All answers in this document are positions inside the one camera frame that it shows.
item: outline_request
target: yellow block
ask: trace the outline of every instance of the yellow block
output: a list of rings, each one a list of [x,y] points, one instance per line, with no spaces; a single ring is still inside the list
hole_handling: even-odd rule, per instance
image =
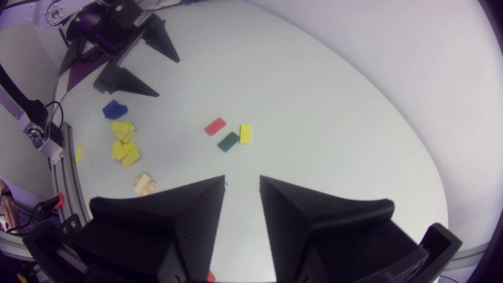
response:
[[[241,125],[241,133],[239,135],[239,143],[243,145],[250,145],[252,138],[252,126],[250,125]]]
[[[129,134],[127,134],[127,135],[125,135],[125,136],[122,138],[122,142],[127,144],[128,142],[130,142],[130,141],[131,141],[131,137],[132,137],[132,136],[133,136],[133,132],[131,132],[131,133],[129,133]]]
[[[147,174],[141,175],[140,181],[134,187],[134,191],[137,194],[142,195],[143,189],[145,187],[147,187],[150,184],[151,181],[152,181],[152,179]]]
[[[122,138],[122,142],[127,144],[130,140],[131,140],[131,137],[133,136],[133,132],[134,132],[134,129],[135,127],[131,124],[128,124],[129,125],[129,131],[128,133]]]
[[[120,140],[116,140],[112,144],[112,150],[114,151],[114,156],[115,159],[121,160],[126,156],[126,153],[124,152],[124,149],[122,148],[122,144]]]
[[[126,157],[124,157],[121,162],[122,162],[122,165],[124,167],[128,167],[129,165],[133,164],[133,162],[137,161],[138,159],[140,159],[140,153],[138,152],[137,149],[133,149],[130,153],[128,153],[126,155]]]
[[[120,140],[122,140],[125,136],[126,136],[125,134],[121,134],[121,133],[117,133],[117,134],[115,134],[115,137],[116,137],[117,139],[120,139]]]
[[[126,155],[130,152],[129,148],[127,147],[127,144],[122,144],[122,149],[124,150],[124,153]]]
[[[129,132],[129,125],[124,122],[114,121],[110,126],[110,131],[126,135]]]
[[[79,163],[80,161],[82,161],[82,150],[84,149],[83,146],[80,146],[77,148],[76,152],[75,152],[75,162]]]

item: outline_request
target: white wall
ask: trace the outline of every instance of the white wall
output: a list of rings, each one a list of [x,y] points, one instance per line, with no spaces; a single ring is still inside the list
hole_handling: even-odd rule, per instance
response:
[[[368,78],[409,122],[444,185],[461,250],[503,207],[503,57],[476,0],[248,0]]]
[[[0,64],[29,99],[52,100],[57,68],[35,26],[0,31]],[[21,132],[16,119],[0,106],[0,175],[44,198],[54,196],[47,158]]]

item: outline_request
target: blue block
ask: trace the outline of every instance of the blue block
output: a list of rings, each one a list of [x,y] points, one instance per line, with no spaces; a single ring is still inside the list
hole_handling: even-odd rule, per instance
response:
[[[103,108],[103,114],[105,115],[105,118],[108,119],[117,119],[120,116],[126,114],[127,111],[127,106],[119,104],[119,102],[117,102],[115,99]]]
[[[110,114],[109,119],[118,119],[120,116],[127,113],[126,105],[119,105],[114,108],[114,112]]]
[[[117,102],[115,99],[112,100],[107,106],[103,108],[103,114],[105,115],[105,118],[110,117],[110,113],[114,112],[115,107],[119,106],[119,102]]]

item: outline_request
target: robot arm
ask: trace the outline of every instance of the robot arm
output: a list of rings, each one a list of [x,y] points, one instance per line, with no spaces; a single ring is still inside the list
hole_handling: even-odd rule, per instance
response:
[[[0,12],[0,29],[25,23],[57,28],[60,24],[65,24],[73,13],[91,2],[93,0],[26,0],[6,5]]]

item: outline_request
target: red block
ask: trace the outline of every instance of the red block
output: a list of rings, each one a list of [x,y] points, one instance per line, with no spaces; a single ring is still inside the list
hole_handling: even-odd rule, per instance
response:
[[[223,128],[227,123],[222,119],[218,118],[213,123],[209,124],[204,130],[209,134],[209,135],[214,135],[218,131],[220,131],[221,128]]]

